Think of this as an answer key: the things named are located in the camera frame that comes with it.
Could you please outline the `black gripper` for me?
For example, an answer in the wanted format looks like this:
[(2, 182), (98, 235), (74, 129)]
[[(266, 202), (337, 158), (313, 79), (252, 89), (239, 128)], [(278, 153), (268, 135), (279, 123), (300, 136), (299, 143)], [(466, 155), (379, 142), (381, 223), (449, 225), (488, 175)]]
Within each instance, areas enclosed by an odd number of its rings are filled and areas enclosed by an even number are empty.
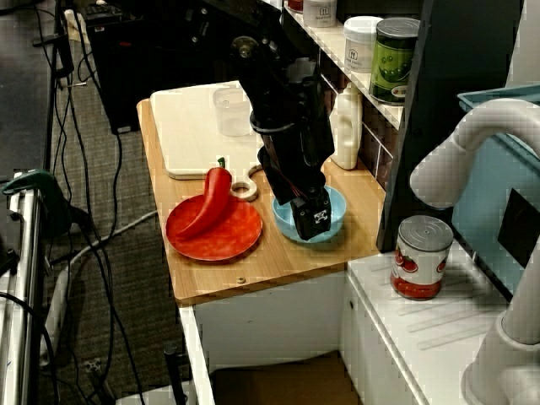
[(330, 127), (292, 126), (261, 137), (258, 159), (278, 203), (291, 207), (299, 240), (326, 240), (332, 205), (321, 167), (334, 152)]

